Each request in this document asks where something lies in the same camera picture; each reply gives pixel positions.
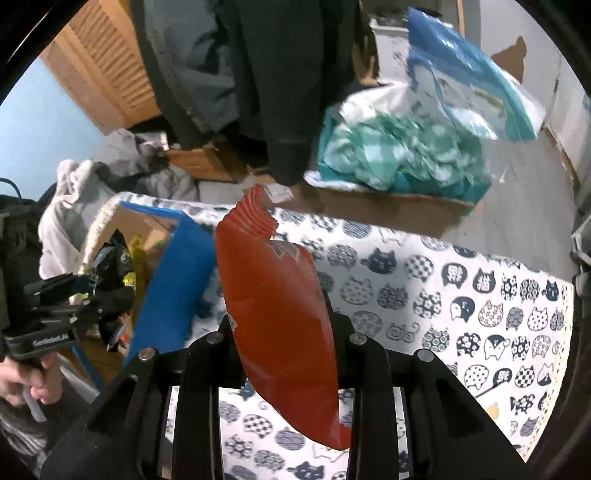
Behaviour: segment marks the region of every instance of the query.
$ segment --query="white wall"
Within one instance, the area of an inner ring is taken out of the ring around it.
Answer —
[[[563,59],[556,102],[548,117],[548,124],[581,181],[591,161],[591,113],[584,106],[585,96],[573,69]]]
[[[480,0],[480,48],[484,53],[498,53],[514,45],[519,36],[527,46],[523,86],[547,109],[558,76],[558,48],[515,0]]]

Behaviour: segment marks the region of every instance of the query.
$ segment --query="blue box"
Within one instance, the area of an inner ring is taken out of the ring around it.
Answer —
[[[160,353],[181,349],[216,264],[213,238],[183,212],[128,202],[119,206],[173,222],[135,322],[128,359],[145,347]]]

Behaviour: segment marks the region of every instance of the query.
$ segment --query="blue plastic bag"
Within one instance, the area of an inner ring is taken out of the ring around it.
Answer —
[[[409,8],[408,74],[423,107],[480,138],[537,138],[545,110],[510,74],[456,30]]]

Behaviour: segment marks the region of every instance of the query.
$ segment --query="black cable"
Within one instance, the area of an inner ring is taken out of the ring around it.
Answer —
[[[0,181],[3,183],[8,183],[17,193],[18,199],[22,200],[22,195],[21,195],[21,191],[18,189],[17,184],[14,183],[12,180],[10,179],[5,179],[3,177],[0,177]]]

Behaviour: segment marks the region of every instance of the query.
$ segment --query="metal screw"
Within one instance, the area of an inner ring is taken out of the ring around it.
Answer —
[[[354,333],[349,337],[349,342],[353,345],[364,345],[368,338],[363,333]]]
[[[154,355],[156,355],[156,350],[154,350],[152,347],[149,346],[147,348],[142,348],[139,351],[138,358],[145,362],[146,360],[150,360],[150,359],[154,358]]]
[[[431,350],[419,350],[419,352],[417,353],[417,357],[419,360],[422,360],[423,362],[432,362],[433,359],[435,358],[435,355],[433,355],[433,352]]]
[[[208,343],[211,343],[211,345],[217,345],[218,343],[222,343],[223,333],[222,332],[211,332],[211,333],[208,333],[205,338]]]

